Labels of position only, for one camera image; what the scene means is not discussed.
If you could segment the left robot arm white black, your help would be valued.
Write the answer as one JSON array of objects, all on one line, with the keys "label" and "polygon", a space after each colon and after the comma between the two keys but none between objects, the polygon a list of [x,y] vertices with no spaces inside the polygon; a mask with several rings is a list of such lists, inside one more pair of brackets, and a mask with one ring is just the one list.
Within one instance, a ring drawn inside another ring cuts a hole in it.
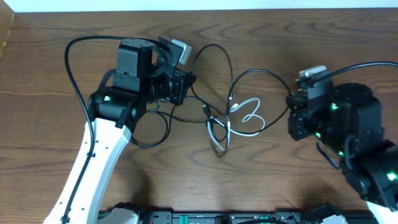
[{"label": "left robot arm white black", "polygon": [[192,48],[179,40],[118,37],[115,69],[105,73],[82,107],[87,122],[75,163],[45,223],[143,223],[139,211],[100,206],[116,162],[146,106],[166,100],[179,106],[196,77],[179,69]]}]

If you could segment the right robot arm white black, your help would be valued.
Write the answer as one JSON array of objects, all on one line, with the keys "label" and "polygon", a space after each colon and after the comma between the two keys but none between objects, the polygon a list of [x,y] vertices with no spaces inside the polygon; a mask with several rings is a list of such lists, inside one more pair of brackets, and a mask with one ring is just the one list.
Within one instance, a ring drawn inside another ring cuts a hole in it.
[{"label": "right robot arm white black", "polygon": [[289,134],[315,136],[340,161],[347,183],[366,201],[379,223],[397,223],[397,145],[384,139],[381,102],[359,83],[330,80],[286,98]]}]

